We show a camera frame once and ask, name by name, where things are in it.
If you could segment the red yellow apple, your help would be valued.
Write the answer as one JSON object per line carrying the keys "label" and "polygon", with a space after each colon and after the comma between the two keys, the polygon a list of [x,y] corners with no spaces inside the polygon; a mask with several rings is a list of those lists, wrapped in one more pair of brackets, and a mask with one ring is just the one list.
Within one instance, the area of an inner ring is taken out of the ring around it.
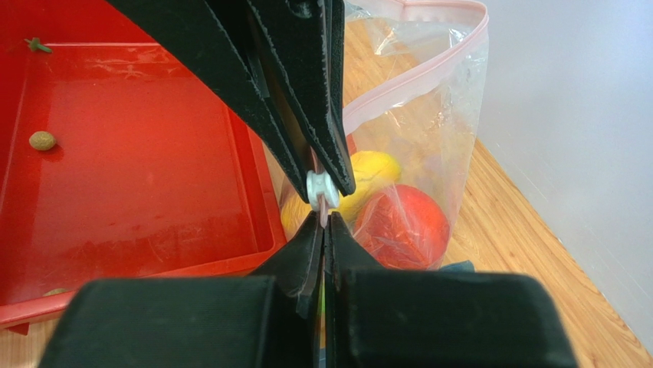
{"label": "red yellow apple", "polygon": [[387,268],[428,270],[441,266],[450,223],[438,203],[403,184],[389,186],[361,209],[354,238]]}

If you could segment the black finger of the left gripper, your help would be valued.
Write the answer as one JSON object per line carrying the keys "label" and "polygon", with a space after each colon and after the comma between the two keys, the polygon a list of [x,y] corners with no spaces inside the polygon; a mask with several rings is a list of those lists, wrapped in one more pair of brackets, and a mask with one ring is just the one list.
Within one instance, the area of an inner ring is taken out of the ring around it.
{"label": "black finger of the left gripper", "polygon": [[250,127],[307,199],[307,161],[275,105],[245,1],[111,1]]}
{"label": "black finger of the left gripper", "polygon": [[347,196],[356,188],[343,127],[344,3],[249,1],[249,21],[274,128],[259,136],[298,194],[322,166]]}

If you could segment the yellow mango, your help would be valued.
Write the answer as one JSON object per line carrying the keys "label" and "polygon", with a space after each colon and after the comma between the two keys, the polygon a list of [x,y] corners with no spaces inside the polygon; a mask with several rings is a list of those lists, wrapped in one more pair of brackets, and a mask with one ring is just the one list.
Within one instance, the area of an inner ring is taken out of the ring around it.
{"label": "yellow mango", "polygon": [[[335,208],[345,222],[356,220],[359,211],[369,199],[386,186],[396,184],[402,175],[399,161],[388,153],[379,151],[359,151],[351,156],[356,191],[352,195],[340,197],[340,206]],[[299,195],[291,190],[281,202],[281,224],[287,239],[297,233],[304,219],[312,211]]]}

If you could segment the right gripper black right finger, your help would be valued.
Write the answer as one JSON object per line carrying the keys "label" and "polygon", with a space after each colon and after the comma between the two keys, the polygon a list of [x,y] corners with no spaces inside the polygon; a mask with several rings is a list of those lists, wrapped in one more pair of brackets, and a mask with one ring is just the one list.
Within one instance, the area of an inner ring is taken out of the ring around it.
{"label": "right gripper black right finger", "polygon": [[328,367],[576,367],[545,287],[525,274],[383,267],[329,217]]}

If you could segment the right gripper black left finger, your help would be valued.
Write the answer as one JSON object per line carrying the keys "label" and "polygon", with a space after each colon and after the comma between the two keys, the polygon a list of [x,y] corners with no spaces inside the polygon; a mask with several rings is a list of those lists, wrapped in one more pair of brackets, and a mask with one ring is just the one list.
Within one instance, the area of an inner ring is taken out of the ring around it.
{"label": "right gripper black left finger", "polygon": [[107,278],[85,284],[42,367],[316,367],[323,229],[297,234],[245,276]]}

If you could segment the clear zip top bag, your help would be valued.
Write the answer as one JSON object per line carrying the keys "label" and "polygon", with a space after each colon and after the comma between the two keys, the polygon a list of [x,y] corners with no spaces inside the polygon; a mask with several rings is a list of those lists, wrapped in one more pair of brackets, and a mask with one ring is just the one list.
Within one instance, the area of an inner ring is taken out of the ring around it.
{"label": "clear zip top bag", "polygon": [[343,126],[350,157],[369,150],[397,159],[402,175],[391,186],[413,186],[434,199],[450,223],[450,241],[484,95],[487,7],[348,1],[345,16]]}

